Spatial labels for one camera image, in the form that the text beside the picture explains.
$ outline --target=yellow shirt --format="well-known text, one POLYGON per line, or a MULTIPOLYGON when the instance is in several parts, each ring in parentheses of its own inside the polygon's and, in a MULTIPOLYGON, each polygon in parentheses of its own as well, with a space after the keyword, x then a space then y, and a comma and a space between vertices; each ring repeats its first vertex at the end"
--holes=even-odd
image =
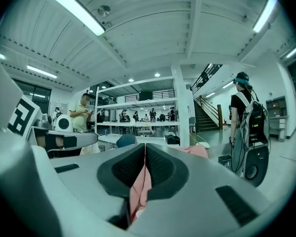
MULTIPOLYGON (((71 103, 69 105, 69 111, 71 112, 83 112, 87 109, 88 108, 86 106, 82 106, 80 102, 78 104, 71 103)), ((87 118, 88 113, 82 113, 75 118, 71 118, 73 122, 73 127, 77 130, 77 132, 87 132, 87 118)))

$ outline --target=pink cloth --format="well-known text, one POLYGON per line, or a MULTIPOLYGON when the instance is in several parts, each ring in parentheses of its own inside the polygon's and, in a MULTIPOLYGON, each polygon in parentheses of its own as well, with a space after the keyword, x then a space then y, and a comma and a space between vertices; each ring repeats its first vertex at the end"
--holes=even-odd
MULTIPOLYGON (((201 145, 176 149, 188 154, 208 158, 205 148, 201 145)), ((135 221, 137 219, 136 212, 146 207, 147 192, 150 189, 151 177, 148 169, 146 168, 146 165, 144 165, 130 190, 130 216, 132 221, 135 221)))

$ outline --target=window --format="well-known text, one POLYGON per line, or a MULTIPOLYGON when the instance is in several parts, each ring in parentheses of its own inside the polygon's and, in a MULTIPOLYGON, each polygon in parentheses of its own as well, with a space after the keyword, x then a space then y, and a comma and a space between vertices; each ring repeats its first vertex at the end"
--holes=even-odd
POLYGON ((51 89, 36 86, 27 82, 14 80, 24 95, 40 107, 42 113, 48 113, 51 89))

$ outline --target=shelf board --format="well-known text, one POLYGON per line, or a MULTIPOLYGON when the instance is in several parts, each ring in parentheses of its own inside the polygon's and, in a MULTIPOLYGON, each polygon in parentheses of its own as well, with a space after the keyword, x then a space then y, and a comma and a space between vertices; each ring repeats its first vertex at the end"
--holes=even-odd
POLYGON ((110 97, 126 96, 138 94, 142 90, 159 91, 167 90, 173 87, 174 77, 153 78, 142 81, 134 81, 106 89, 100 89, 98 93, 105 94, 110 97))
POLYGON ((135 126, 135 127, 142 127, 142 126, 177 126, 180 125, 178 121, 156 121, 156 122, 104 122, 104 123, 97 123, 96 125, 105 125, 105 126, 135 126))
MULTIPOLYGON (((116 143, 117 140, 121 137, 120 134, 108 134, 108 135, 101 135, 99 136, 99 141, 109 142, 109 143, 116 143)), ((161 137, 140 137, 136 136, 137 143, 152 143, 161 146, 171 147, 171 148, 178 148, 179 144, 168 145, 164 138, 161 137)))
POLYGON ((127 108, 149 108, 153 106, 163 106, 163 105, 173 105, 178 100, 177 97, 171 98, 160 98, 160 99, 152 99, 145 101, 135 101, 128 103, 119 103, 112 105, 101 105, 98 106, 98 109, 106 109, 106 110, 118 110, 118 109, 127 109, 127 108))

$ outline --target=vent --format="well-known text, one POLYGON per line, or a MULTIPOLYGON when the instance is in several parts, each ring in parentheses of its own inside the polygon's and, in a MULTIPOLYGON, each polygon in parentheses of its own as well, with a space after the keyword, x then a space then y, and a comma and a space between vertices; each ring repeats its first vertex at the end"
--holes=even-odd
POLYGON ((216 192, 224 201, 229 211, 242 227, 254 220, 258 214, 230 186, 216 188, 216 192))

